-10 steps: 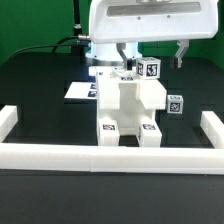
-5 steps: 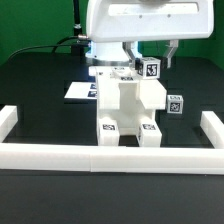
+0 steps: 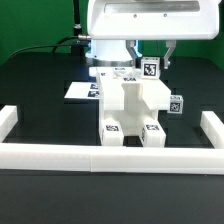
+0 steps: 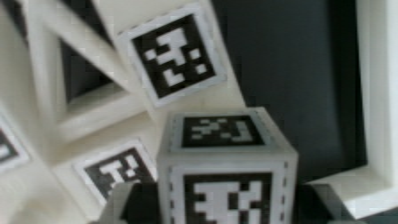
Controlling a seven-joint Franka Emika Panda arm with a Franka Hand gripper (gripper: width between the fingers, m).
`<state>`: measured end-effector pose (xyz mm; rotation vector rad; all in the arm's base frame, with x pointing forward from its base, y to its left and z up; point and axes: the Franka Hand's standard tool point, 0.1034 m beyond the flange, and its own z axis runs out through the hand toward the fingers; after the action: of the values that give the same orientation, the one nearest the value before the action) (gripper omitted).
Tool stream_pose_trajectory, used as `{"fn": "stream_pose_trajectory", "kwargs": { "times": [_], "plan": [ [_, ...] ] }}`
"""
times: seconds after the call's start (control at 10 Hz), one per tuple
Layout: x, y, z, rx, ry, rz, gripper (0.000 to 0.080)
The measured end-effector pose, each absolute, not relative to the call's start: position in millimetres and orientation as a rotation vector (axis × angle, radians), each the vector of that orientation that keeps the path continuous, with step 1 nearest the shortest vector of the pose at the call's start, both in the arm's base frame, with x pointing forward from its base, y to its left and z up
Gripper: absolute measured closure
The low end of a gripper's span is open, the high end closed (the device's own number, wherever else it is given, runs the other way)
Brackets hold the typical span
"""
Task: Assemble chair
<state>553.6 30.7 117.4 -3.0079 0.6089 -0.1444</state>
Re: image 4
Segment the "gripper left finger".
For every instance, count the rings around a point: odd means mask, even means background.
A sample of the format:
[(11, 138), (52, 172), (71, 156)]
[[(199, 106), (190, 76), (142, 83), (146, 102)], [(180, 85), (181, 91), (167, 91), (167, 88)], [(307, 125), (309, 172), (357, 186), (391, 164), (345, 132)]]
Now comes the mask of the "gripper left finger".
[(89, 224), (160, 224), (158, 185), (116, 185), (100, 218)]

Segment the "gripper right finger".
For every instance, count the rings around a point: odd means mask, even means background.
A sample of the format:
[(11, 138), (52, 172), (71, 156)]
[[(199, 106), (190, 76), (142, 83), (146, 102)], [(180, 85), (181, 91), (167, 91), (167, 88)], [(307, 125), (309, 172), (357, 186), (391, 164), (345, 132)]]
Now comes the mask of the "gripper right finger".
[(297, 187), (293, 224), (368, 224), (350, 215), (329, 184)]

